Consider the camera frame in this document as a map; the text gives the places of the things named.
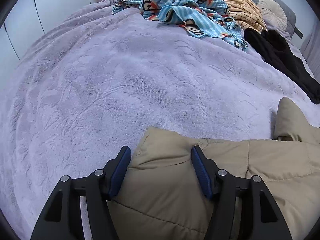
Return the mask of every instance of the wall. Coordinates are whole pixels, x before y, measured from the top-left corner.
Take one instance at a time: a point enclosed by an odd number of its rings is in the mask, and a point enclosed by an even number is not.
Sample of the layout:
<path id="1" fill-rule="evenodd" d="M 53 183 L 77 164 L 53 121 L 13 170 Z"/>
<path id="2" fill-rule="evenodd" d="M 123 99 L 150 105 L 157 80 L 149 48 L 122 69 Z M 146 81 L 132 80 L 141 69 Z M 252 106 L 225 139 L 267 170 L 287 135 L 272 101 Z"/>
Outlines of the wall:
<path id="1" fill-rule="evenodd" d="M 292 42 L 298 47 L 301 47 L 301 44 L 305 38 L 311 33 L 312 27 L 316 21 L 316 14 L 313 12 L 310 5 L 306 0 L 281 0 L 287 6 L 289 6 L 292 11 L 296 14 L 297 22 L 296 27 L 302 32 L 302 40 L 294 34 L 292 37 Z"/>

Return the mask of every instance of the lavender fleece blanket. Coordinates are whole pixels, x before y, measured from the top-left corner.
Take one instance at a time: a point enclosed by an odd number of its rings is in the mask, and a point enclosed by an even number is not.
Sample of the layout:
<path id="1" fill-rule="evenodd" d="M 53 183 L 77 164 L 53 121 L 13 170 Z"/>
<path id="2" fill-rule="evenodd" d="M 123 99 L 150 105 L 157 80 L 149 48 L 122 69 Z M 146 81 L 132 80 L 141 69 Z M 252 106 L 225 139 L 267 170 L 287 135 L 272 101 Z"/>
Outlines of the lavender fleece blanket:
<path id="1" fill-rule="evenodd" d="M 0 208 L 30 239 L 64 174 L 89 175 L 135 149 L 150 125 L 184 136 L 271 138 L 279 100 L 320 126 L 320 105 L 250 48 L 194 38 L 91 4 L 45 34 L 0 86 Z M 86 238 L 90 239 L 87 221 Z"/>

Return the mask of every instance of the purple blanket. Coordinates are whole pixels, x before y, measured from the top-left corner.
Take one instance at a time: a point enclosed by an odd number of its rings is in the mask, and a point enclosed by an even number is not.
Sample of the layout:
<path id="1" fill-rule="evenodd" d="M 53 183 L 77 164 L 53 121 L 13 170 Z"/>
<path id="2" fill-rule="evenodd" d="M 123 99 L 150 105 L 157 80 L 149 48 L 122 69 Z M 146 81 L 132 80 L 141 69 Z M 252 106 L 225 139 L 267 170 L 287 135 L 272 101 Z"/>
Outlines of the purple blanket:
<path id="1" fill-rule="evenodd" d="M 0 208 L 22 240 L 59 178 L 87 176 L 135 149 L 150 125 L 189 137 L 271 138 L 279 100 L 320 126 L 293 81 L 221 39 L 147 21 L 115 0 L 45 34 L 0 88 Z M 88 225 L 86 238 L 90 238 Z"/>

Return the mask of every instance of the monkey print blanket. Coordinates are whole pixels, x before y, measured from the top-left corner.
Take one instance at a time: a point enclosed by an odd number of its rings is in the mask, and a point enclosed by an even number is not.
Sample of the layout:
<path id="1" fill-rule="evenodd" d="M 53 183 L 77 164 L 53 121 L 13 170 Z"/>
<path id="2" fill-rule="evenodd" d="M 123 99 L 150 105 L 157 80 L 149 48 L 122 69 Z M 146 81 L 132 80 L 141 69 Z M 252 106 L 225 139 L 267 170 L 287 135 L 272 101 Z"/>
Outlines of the monkey print blanket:
<path id="1" fill-rule="evenodd" d="M 241 27 L 230 17 L 223 0 L 117 0 L 112 14 L 130 7 L 139 8 L 146 20 L 177 24 L 196 38 L 221 38 L 237 48 L 247 49 Z"/>

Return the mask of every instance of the curtain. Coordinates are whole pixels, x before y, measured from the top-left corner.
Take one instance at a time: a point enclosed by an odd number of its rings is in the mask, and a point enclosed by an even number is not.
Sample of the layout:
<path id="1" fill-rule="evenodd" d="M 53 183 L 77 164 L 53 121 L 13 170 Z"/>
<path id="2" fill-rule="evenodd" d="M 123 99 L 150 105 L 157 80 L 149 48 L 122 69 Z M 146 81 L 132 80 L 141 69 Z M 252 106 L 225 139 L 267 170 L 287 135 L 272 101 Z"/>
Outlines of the curtain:
<path id="1" fill-rule="evenodd" d="M 312 33 L 306 38 L 300 48 L 301 54 L 320 83 L 320 21 L 316 18 Z"/>

